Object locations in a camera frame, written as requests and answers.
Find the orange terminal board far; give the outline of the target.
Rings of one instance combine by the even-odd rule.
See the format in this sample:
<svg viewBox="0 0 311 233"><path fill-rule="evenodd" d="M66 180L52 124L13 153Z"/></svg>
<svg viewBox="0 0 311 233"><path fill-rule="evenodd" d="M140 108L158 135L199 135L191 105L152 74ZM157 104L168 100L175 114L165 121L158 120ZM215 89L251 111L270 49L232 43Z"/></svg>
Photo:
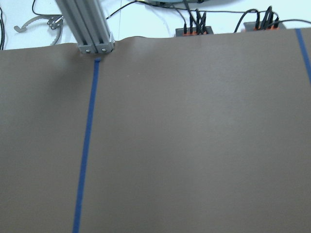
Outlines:
<svg viewBox="0 0 311 233"><path fill-rule="evenodd" d="M176 37L186 37L186 36L195 36L195 35L207 35L207 34L214 34L212 28L210 26L206 26L202 28L201 33L199 34L196 27L190 28L177 28L175 29L175 36Z"/></svg>

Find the orange terminal board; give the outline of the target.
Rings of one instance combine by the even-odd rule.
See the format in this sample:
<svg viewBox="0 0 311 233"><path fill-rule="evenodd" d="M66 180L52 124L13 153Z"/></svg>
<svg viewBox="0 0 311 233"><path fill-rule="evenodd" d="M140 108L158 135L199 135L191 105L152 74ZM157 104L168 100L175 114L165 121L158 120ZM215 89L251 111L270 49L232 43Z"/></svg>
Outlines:
<svg viewBox="0 0 311 233"><path fill-rule="evenodd" d="M190 28L177 28L175 29L175 36L176 37L186 37L186 36L195 36L195 35L207 35L207 34L214 34L212 28L210 26L206 26L202 28L201 33L199 34L196 27Z"/></svg>
<svg viewBox="0 0 311 233"><path fill-rule="evenodd" d="M244 22L244 30L246 32L252 32L252 31L275 31L275 30L281 30L286 29L285 25L283 23L277 23L277 24L264 24L264 26L261 26L261 21L259 22L259 25L256 27L256 22Z"/></svg>

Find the orange terminal board near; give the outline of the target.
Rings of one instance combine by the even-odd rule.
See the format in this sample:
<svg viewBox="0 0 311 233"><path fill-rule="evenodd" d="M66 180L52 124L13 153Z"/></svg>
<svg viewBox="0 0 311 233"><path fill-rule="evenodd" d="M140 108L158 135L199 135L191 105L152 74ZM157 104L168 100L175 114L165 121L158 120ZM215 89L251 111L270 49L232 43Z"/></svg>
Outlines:
<svg viewBox="0 0 311 233"><path fill-rule="evenodd" d="M261 26L261 21L259 22L259 25L256 27L256 22L244 22L244 30L246 32L252 32L252 31L275 31L275 30L281 30L286 29L285 25L283 23L277 23L277 24L264 24L264 26Z"/></svg>

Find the reacher grabber stick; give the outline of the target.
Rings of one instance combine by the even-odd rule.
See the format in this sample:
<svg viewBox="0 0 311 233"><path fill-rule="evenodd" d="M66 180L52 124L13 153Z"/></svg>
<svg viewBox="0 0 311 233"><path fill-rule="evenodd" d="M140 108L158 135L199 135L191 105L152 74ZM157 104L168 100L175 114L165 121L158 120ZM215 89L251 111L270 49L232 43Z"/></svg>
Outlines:
<svg viewBox="0 0 311 233"><path fill-rule="evenodd" d="M42 29L44 33L54 36L51 45L56 45L59 42L63 31L63 16L39 14L27 20L21 26L14 26L14 30L17 33L26 33L35 29Z"/></svg>

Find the aluminium frame post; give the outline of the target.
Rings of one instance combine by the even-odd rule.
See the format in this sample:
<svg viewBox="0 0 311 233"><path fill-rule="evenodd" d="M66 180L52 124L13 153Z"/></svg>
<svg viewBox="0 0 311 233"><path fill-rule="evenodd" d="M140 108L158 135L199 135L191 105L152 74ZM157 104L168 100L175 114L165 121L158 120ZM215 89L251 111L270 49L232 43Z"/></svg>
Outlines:
<svg viewBox="0 0 311 233"><path fill-rule="evenodd" d="M98 0L58 0L82 54L110 53L115 40Z"/></svg>

